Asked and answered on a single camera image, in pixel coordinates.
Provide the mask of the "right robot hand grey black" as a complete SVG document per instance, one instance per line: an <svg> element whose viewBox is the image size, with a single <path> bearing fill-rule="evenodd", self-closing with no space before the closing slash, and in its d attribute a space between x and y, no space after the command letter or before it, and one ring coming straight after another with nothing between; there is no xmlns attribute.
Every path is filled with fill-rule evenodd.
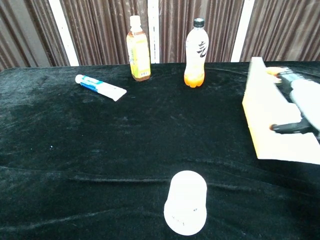
<svg viewBox="0 0 320 240"><path fill-rule="evenodd" d="M273 124L270 129L278 134L313 133L320 138L320 84L296 73L289 67L268 67L267 72L291 88L289 97L300 111L301 120Z"/></svg>

